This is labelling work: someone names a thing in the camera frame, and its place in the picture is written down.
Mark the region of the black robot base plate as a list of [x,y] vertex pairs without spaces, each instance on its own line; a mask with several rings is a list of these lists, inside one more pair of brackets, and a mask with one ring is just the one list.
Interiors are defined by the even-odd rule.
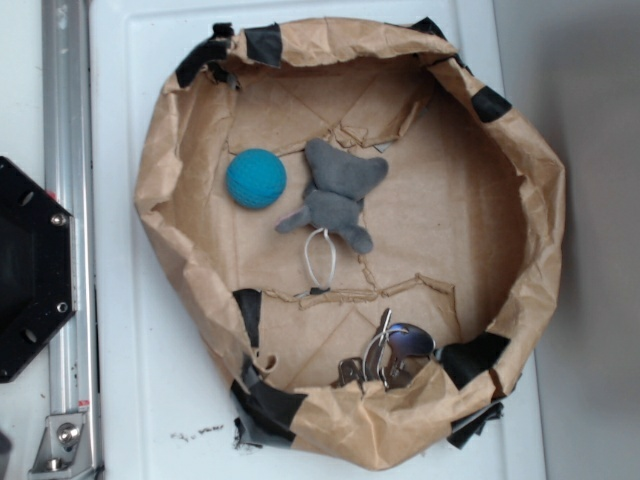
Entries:
[[1,159],[1,382],[14,381],[75,313],[73,216]]

